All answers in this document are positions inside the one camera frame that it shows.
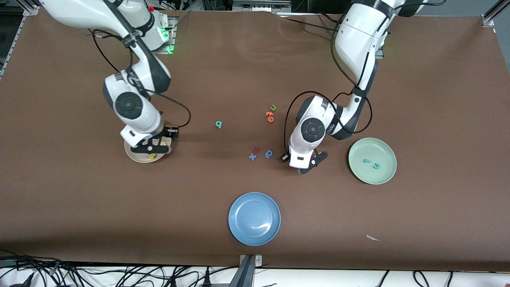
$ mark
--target plate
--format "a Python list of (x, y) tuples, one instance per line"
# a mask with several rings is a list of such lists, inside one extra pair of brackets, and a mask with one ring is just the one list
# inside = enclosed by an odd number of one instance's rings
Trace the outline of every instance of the plate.
[(228, 226), (242, 244), (260, 246), (270, 242), (280, 229), (280, 209), (263, 193), (241, 195), (230, 208)]
[(397, 158), (384, 141), (367, 137), (352, 145), (349, 151), (349, 166), (361, 181), (383, 184), (395, 175)]

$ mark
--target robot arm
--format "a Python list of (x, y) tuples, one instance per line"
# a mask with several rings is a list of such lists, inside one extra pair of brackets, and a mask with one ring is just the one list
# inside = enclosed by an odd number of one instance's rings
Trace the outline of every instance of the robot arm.
[[(357, 87), (352, 90), (347, 107), (333, 103), (336, 114), (329, 101), (319, 95), (304, 101), (296, 117), (297, 126), (290, 137), (290, 166), (308, 169), (312, 153), (325, 135), (341, 140), (349, 138), (352, 131), (355, 131), (377, 72), (375, 52), (384, 42), (386, 29), (393, 17), (403, 8), (391, 12), (395, 7), (411, 1), (416, 3), (415, 0), (353, 1), (340, 25), (335, 48), (342, 61), (354, 73)], [(422, 6), (407, 7), (415, 7), (413, 11), (406, 10), (406, 16), (411, 16)]]
[(115, 114), (126, 124), (121, 136), (136, 147), (163, 131), (164, 122), (148, 100), (170, 85), (170, 72), (152, 54), (120, 11), (108, 0), (44, 0), (41, 2), (57, 21), (76, 28), (115, 31), (139, 61), (105, 79), (103, 94)]

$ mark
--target white floor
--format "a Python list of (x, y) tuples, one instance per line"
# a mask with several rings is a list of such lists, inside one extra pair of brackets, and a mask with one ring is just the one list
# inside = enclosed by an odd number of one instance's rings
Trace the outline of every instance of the white floor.
[[(148, 267), (141, 272), (148, 272), (154, 267)], [(87, 268), (89, 271), (107, 271), (107, 270), (125, 270), (120, 267), (108, 268)], [(0, 276), (8, 269), (0, 269)], [(165, 267), (164, 274), (172, 274), (173, 267)], [(205, 273), (205, 267), (193, 267), (186, 272), (198, 271), (200, 276)], [(236, 269), (229, 269), (211, 275), (211, 283), (229, 283), (234, 276)], [(297, 269), (257, 269), (255, 275), (254, 287), (267, 287), (275, 284), (276, 287), (297, 287), (297, 286), (335, 286), (335, 287), (375, 287), (379, 284), (384, 271), (361, 271), (361, 270), (297, 270)], [(423, 272), (430, 287), (446, 287), (448, 281), (448, 272)], [(31, 270), (12, 271), (0, 279), (0, 287), (8, 287), (14, 284), (21, 284), (32, 274)], [(104, 275), (90, 275), (83, 271), (82, 276), (91, 284), (97, 287), (114, 287), (121, 279), (122, 273), (108, 273)], [(161, 276), (163, 273), (158, 270), (153, 275)], [(124, 284), (131, 286), (141, 275), (134, 275)], [(426, 286), (421, 277), (418, 276), (420, 283)], [(187, 287), (193, 284), (197, 279), (196, 274), (190, 274), (176, 281), (177, 287)], [(54, 287), (55, 283), (46, 278), (48, 287)], [(155, 286), (161, 286), (163, 281), (160, 279), (151, 279)], [(66, 277), (69, 286), (74, 286), (69, 277)], [(473, 273), (473, 272), (455, 272), (451, 281), (451, 287), (505, 287), (510, 283), (510, 274), (495, 273)], [(139, 287), (152, 287), (150, 282), (138, 284)], [(419, 287), (413, 280), (413, 273), (410, 271), (391, 271), (386, 277), (383, 286), (385, 287)], [(41, 277), (38, 273), (32, 280), (31, 287), (44, 287)]]

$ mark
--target black cable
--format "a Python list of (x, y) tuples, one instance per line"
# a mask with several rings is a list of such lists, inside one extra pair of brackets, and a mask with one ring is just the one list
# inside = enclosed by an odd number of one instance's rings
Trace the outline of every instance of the black cable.
[(66, 282), (65, 282), (65, 277), (67, 277), (67, 275), (69, 275), (69, 272), (70, 270), (67, 271), (67, 273), (65, 275), (62, 274), (62, 270), (60, 270), (60, 268), (57, 269), (57, 271), (59, 272), (60, 274), (60, 278), (62, 278), (62, 280), (60, 281), (60, 285), (64, 284), (64, 286), (67, 286)]
[[(160, 5), (163, 5), (163, 1), (162, 1), (162, 0), (159, 0), (159, 3), (160, 3)], [(168, 8), (170, 8), (171, 10), (177, 10), (176, 8), (174, 8), (174, 7), (170, 6), (168, 3), (165, 3), (165, 5), (166, 5)]]
[(420, 284), (420, 282), (418, 282), (418, 279), (416, 278), (416, 273), (420, 274), (421, 277), (423, 277), (423, 280), (425, 280), (425, 284), (427, 285), (427, 287), (430, 287), (430, 285), (428, 284), (427, 278), (425, 278), (425, 275), (423, 275), (423, 273), (421, 273), (421, 271), (413, 271), (413, 278), (414, 278), (416, 284), (418, 284), (420, 287), (425, 287), (422, 284)]
[[(215, 271), (213, 271), (213, 272), (209, 273), (209, 275), (213, 275), (214, 273), (218, 273), (218, 272), (221, 272), (221, 271), (223, 271), (223, 270), (232, 269), (232, 268), (238, 268), (238, 267), (239, 267), (239, 266), (231, 266), (231, 267), (221, 268), (221, 269), (218, 269), (218, 270), (215, 270)], [(200, 280), (204, 279), (205, 277), (206, 277), (205, 275), (204, 275), (204, 276), (202, 276), (202, 277), (200, 277), (200, 278), (199, 278), (199, 279), (197, 279), (195, 282), (191, 283), (188, 287), (191, 287), (191, 286), (193, 286), (193, 285), (197, 285), (197, 284), (200, 282)]]
[(138, 279), (138, 281), (135, 282), (135, 284), (133, 284), (133, 286), (136, 286), (137, 284), (141, 283), (141, 281), (145, 278), (147, 278), (148, 276), (150, 276), (150, 274), (158, 269), (161, 269), (163, 268), (163, 266), (159, 266), (159, 267), (156, 267), (154, 269), (152, 269), (151, 271), (149, 271), (148, 273), (144, 274), (142, 277), (140, 277), (140, 279)]
[(363, 63), (363, 68), (361, 70), (361, 74), (360, 74), (360, 80), (358, 81), (358, 86), (361, 84), (361, 80), (363, 79), (363, 74), (365, 73), (365, 68), (367, 67), (367, 63), (368, 63), (368, 56), (370, 55), (370, 50), (367, 51), (367, 56), (365, 57), (365, 62)]
[(402, 4), (402, 5), (399, 5), (395, 8), (393, 8), (390, 13), (388, 15), (386, 15), (385, 19), (382, 21), (381, 25), (379, 25), (379, 28), (377, 28), (377, 32), (379, 32), (379, 30), (381, 29), (381, 27), (384, 25), (384, 23), (386, 22), (386, 20), (389, 20), (390, 17), (393, 15), (393, 13), (395, 13), (395, 11), (397, 11), (398, 9), (402, 8), (402, 7), (405, 7), (405, 6), (411, 6), (411, 5), (424, 5), (424, 6), (441, 6), (443, 4), (445, 4), (446, 0), (443, 0), (439, 3), (406, 3), (406, 4)]
[(354, 85), (354, 87), (356, 87), (357, 89), (361, 90), (360, 87), (358, 86), (358, 84), (356, 84), (356, 82), (344, 71), (342, 66), (340, 66), (340, 64), (338, 63), (337, 57), (335, 57), (335, 50), (334, 50), (335, 35), (338, 32), (337, 29), (338, 29), (340, 23), (342, 22), (342, 20), (343, 20), (342, 17), (338, 19), (337, 24), (335, 25), (335, 28), (333, 29), (333, 33), (331, 33), (331, 40), (330, 40), (330, 43), (329, 43), (329, 49), (331, 51), (331, 57), (333, 58), (333, 61), (337, 65), (337, 67), (340, 70), (340, 72), (342, 72), (342, 74), (344, 74), (344, 76), (347, 78), (347, 80), (349, 80), (349, 82), (351, 82)]
[(319, 14), (321, 14), (322, 16), (326, 17), (329, 21), (333, 22), (333, 23), (336, 23), (338, 22), (338, 20), (335, 20), (333, 18), (331, 18), (328, 14), (324, 13), (324, 12), (319, 12)]
[[(108, 271), (103, 271), (103, 272), (92, 272), (92, 271), (88, 271), (88, 270), (83, 269), (83, 268), (79, 268), (78, 270), (83, 271), (83, 272), (88, 273), (88, 274), (91, 274), (91, 275), (102, 275), (102, 274), (107, 274), (107, 273), (126, 273), (126, 271), (124, 271), (124, 270), (108, 270)], [(130, 271), (127, 271), (127, 273), (138, 274), (138, 275), (144, 275), (145, 274), (145, 273), (141, 273), (141, 272), (130, 272)], [(170, 279), (170, 277), (167, 277), (167, 276), (149, 275), (149, 277), (156, 278), (156, 279), (163, 279), (163, 280)]]
[(191, 266), (182, 266), (181, 269), (179, 269), (179, 271), (177, 271), (175, 273), (175, 276), (177, 277), (177, 276), (181, 275), (184, 271), (186, 271), (187, 269), (190, 269), (190, 268), (191, 268)]
[(165, 98), (165, 99), (167, 99), (167, 100), (169, 100), (169, 101), (171, 101), (171, 102), (173, 102), (175, 104), (178, 104), (179, 106), (183, 107), (188, 112), (188, 121), (185, 124), (183, 124), (183, 125), (177, 126), (178, 128), (185, 127), (185, 126), (187, 126), (190, 123), (190, 121), (191, 121), (191, 111), (190, 111), (190, 109), (186, 105), (184, 105), (183, 103), (181, 103), (179, 101), (176, 101), (176, 100), (174, 100), (174, 99), (172, 99), (172, 98), (170, 98), (170, 97), (168, 97), (168, 96), (166, 96), (164, 94), (160, 94), (158, 92), (147, 90), (147, 89), (144, 89), (144, 90), (147, 91), (147, 92), (151, 92), (151, 93), (157, 94), (158, 96), (160, 96), (162, 98)]
[(9, 273), (9, 272), (11, 272), (11, 271), (13, 271), (13, 270), (16, 270), (17, 268), (18, 268), (17, 266), (16, 266), (16, 267), (12, 267), (12, 268), (11, 268), (11, 270), (9, 270), (9, 271), (7, 271), (6, 273), (2, 274), (2, 275), (0, 276), (0, 279), (1, 279), (2, 277), (4, 277), (5, 275), (7, 275), (7, 273)]
[(198, 275), (200, 276), (200, 273), (198, 273), (198, 271), (191, 271), (191, 272), (188, 272), (188, 273), (184, 273), (184, 274), (181, 274), (181, 275), (177, 275), (175, 278), (177, 279), (177, 278), (186, 277), (186, 276), (188, 276), (188, 275), (190, 275), (190, 274), (193, 274), (193, 273), (196, 273), (196, 274), (198, 274)]
[[(335, 108), (335, 106), (333, 105), (333, 102), (328, 98), (326, 97), (325, 95), (319, 93), (319, 92), (316, 92), (316, 91), (306, 91), (306, 92), (302, 92), (300, 93), (299, 95), (297, 95), (293, 100), (292, 102), (290, 103), (289, 105), (289, 108), (287, 109), (287, 113), (285, 115), (285, 121), (284, 121), (284, 148), (285, 148), (285, 151), (287, 152), (287, 154), (289, 154), (289, 148), (287, 146), (287, 119), (289, 118), (289, 112), (290, 112), (290, 109), (292, 108), (292, 105), (294, 104), (294, 102), (302, 95), (304, 94), (307, 94), (307, 93), (314, 93), (314, 94), (317, 94), (319, 96), (321, 96), (323, 99), (327, 100), (328, 103), (331, 105), (331, 107), (333, 108), (333, 111), (335, 112), (335, 116), (338, 117), (338, 112), (337, 112), (337, 109)], [(368, 98), (365, 98), (365, 100), (367, 101), (368, 103), (368, 107), (370, 108), (370, 118), (368, 119), (368, 123), (366, 124), (366, 126), (358, 131), (351, 131), (347, 128), (345, 128), (345, 126), (343, 125), (342, 121), (339, 119), (338, 120), (338, 123), (339, 125), (342, 127), (342, 129), (344, 129), (346, 132), (350, 133), (350, 134), (358, 134), (358, 133), (361, 133), (363, 131), (365, 131), (369, 126), (370, 124), (372, 123), (372, 118), (373, 118), (373, 110), (372, 110), (372, 104), (370, 103), (370, 101), (368, 100)]]
[(446, 283), (446, 287), (450, 287), (451, 280), (453, 278), (453, 271), (450, 271), (450, 277), (448, 278), (448, 282)]
[(389, 272), (390, 272), (390, 270), (386, 270), (386, 272), (382, 276), (381, 281), (379, 282), (379, 285), (377, 285), (377, 287), (381, 287), (383, 285), (384, 279), (386, 279), (386, 276), (388, 275)]
[(322, 28), (322, 29), (333, 31), (333, 29), (328, 28), (328, 27), (324, 27), (324, 26), (320, 26), (320, 25), (315, 25), (315, 24), (312, 24), (312, 23), (303, 22), (303, 21), (294, 20), (294, 19), (289, 19), (289, 18), (285, 18), (285, 19), (287, 19), (289, 21), (292, 21), (292, 22), (298, 22), (298, 23), (301, 23), (301, 24), (310, 25), (310, 26), (319, 27), (319, 28)]
[[(135, 269), (137, 269), (136, 272), (140, 272), (142, 269), (145, 268), (145, 266), (140, 266), (140, 267), (133, 267), (133, 269), (131, 269), (132, 271), (134, 271)], [(117, 284), (115, 285), (115, 287), (121, 287), (124, 285), (124, 283), (131, 277), (133, 276), (133, 274), (129, 274), (128, 276), (126, 276), (128, 273), (125, 273), (124, 276), (122, 276), (122, 278), (117, 282)]]
[(94, 31), (91, 31), (92, 32), (92, 39), (94, 40), (94, 44), (96, 45), (96, 48), (97, 50), (99, 51), (99, 53), (101, 53), (101, 56), (110, 64), (110, 66), (115, 70), (115, 71), (119, 71), (113, 64), (112, 62), (110, 62), (110, 60), (108, 60), (108, 58), (106, 57), (106, 55), (103, 53), (103, 51), (101, 50), (101, 48), (99, 47), (99, 44), (97, 44), (97, 39), (96, 39), (96, 34)]
[(151, 280), (140, 281), (138, 283), (135, 283), (135, 284), (131, 285), (131, 287), (136, 287), (136, 285), (142, 284), (142, 283), (146, 283), (146, 282), (150, 282), (150, 284), (152, 284), (152, 287), (155, 287), (154, 282), (152, 282)]
[(344, 94), (344, 95), (352, 95), (352, 91), (351, 91), (350, 93), (341, 92), (341, 93), (339, 93), (338, 95), (336, 95), (336, 97), (334, 97), (331, 101), (332, 101), (332, 102), (334, 102), (334, 101), (338, 98), (338, 96), (340, 96), (341, 94)]
[(301, 1), (301, 3), (299, 3), (299, 5), (296, 7), (296, 9), (292, 10), (292, 12), (296, 12), (297, 9), (299, 9), (299, 7), (301, 7), (301, 5), (303, 5), (303, 3), (305, 2), (306, 0), (303, 0)]
[(88, 282), (85, 278), (83, 278), (83, 276), (78, 272), (78, 269), (76, 268), (76, 266), (73, 266), (71, 267), (71, 271), (72, 271), (72, 274), (76, 273), (76, 275), (78, 276), (78, 279), (80, 279), (80, 282), (83, 284), (83, 282), (87, 283), (89, 286), (91, 287), (95, 287), (94, 285), (92, 285), (90, 282)]
[(43, 270), (45, 273), (47, 273), (48, 276), (55, 282), (55, 284), (58, 285), (58, 281), (55, 279), (55, 277), (53, 277), (45, 268), (43, 268), (37, 262), (31, 260), (30, 256), (19, 255), (19, 254), (15, 253), (15, 252), (12, 252), (12, 251), (9, 251), (9, 250), (5, 250), (5, 249), (0, 249), (0, 251), (13, 254), (15, 257), (18, 258), (18, 260), (26, 262), (29, 265), (31, 265), (32, 267), (34, 267), (34, 269), (41, 275), (42, 281), (44, 283), (44, 287), (47, 287), (47, 283), (46, 283), (46, 279), (44, 278), (44, 275), (42, 274), (41, 270)]

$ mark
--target white paper scrap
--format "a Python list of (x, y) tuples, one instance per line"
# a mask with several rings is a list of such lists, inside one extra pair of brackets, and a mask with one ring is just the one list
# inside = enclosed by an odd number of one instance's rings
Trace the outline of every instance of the white paper scrap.
[(374, 240), (374, 241), (379, 241), (379, 242), (380, 242), (380, 240), (379, 240), (379, 239), (377, 239), (377, 238), (373, 238), (373, 237), (371, 237), (370, 235), (367, 235), (367, 238), (368, 238), (368, 239), (370, 239), (370, 240)]

